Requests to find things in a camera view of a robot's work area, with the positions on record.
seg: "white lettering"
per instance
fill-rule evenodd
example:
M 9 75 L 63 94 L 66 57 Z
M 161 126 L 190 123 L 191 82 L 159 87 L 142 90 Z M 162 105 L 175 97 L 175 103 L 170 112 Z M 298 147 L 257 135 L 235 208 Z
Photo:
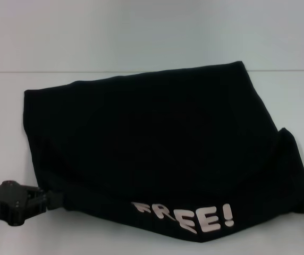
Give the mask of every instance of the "white lettering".
M 154 203 L 152 205 L 152 209 L 159 219 L 163 219 L 164 215 L 166 215 L 168 218 L 175 221 L 175 219 L 171 217 L 168 208 L 161 205 L 160 203 Z
M 151 212 L 150 210 L 150 206 L 145 204 L 145 203 L 136 203 L 136 202 L 132 202 L 132 204 L 137 208 L 138 211 L 140 212 L 144 212 L 147 211 L 148 213 Z
M 217 216 L 206 217 L 206 215 L 214 214 L 216 212 L 217 208 L 215 206 L 199 208 L 196 210 L 197 218 L 203 232 L 210 232 L 221 228 L 219 223 L 212 224 L 213 222 L 218 221 Z
M 232 220 L 232 212 L 231 207 L 228 203 L 223 205 L 223 214 L 226 219 L 225 225 L 228 227 L 232 227 L 234 225 L 234 221 Z
M 189 230 L 193 233 L 197 233 L 196 230 L 194 230 L 192 227 L 195 226 L 195 223 L 192 220 L 184 219 L 183 217 L 191 217 L 193 218 L 195 216 L 195 213 L 193 211 L 189 210 L 173 210 L 175 218 L 178 220 L 180 226 L 182 228 L 185 228 L 186 230 Z

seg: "white table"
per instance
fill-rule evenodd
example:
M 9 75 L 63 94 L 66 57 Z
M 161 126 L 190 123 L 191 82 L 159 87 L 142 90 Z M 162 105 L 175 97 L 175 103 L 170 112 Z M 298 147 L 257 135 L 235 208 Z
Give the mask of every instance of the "white table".
M 144 71 L 244 61 L 304 163 L 304 2 L 0 0 L 0 184 L 36 185 L 23 92 Z M 64 209 L 21 227 L 0 221 L 0 255 L 304 254 L 304 215 L 204 244 Z

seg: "black fabric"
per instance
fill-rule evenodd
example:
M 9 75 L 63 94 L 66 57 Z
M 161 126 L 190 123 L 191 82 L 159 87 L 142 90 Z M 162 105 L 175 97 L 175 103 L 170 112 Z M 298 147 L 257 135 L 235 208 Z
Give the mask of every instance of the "black fabric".
M 304 213 L 304 167 L 294 137 L 277 131 L 242 62 L 24 94 L 38 184 L 62 191 L 67 210 L 196 242 Z M 152 204 L 172 218 L 174 210 L 192 211 L 184 219 L 196 233 L 158 218 Z M 212 206 L 221 228 L 203 232 L 196 210 Z

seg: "white surface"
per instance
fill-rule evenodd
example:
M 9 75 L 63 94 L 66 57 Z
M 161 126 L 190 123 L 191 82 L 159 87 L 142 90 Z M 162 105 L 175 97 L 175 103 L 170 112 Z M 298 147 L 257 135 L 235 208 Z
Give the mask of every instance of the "white surface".
M 304 69 L 302 0 L 0 0 L 0 71 Z
M 36 185 L 22 127 L 24 90 L 118 74 L 0 74 L 0 183 L 9 179 Z M 251 72 L 250 76 L 277 127 L 286 127 L 295 135 L 304 162 L 304 72 Z M 281 216 L 198 244 L 59 209 L 32 218 L 21 227 L 8 227 L 0 222 L 0 255 L 9 254 L 302 255 L 304 215 Z
M 0 0 L 0 72 L 15 72 L 0 73 L 0 183 L 36 185 L 22 127 L 26 89 L 237 60 L 261 70 L 252 82 L 304 163 L 304 72 L 264 72 L 304 70 L 304 1 Z M 302 255 L 304 215 L 204 244 L 63 209 L 21 227 L 0 221 L 0 255 L 28 254 Z

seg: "exclamation mark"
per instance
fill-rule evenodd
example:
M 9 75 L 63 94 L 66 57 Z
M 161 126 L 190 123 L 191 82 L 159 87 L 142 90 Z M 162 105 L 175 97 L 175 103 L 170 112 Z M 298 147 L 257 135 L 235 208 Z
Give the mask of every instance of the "exclamation mark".
M 223 214 L 224 214 L 224 218 L 226 219 L 225 225 L 228 227 L 232 227 L 234 222 L 232 220 L 231 207 L 228 203 L 223 205 Z

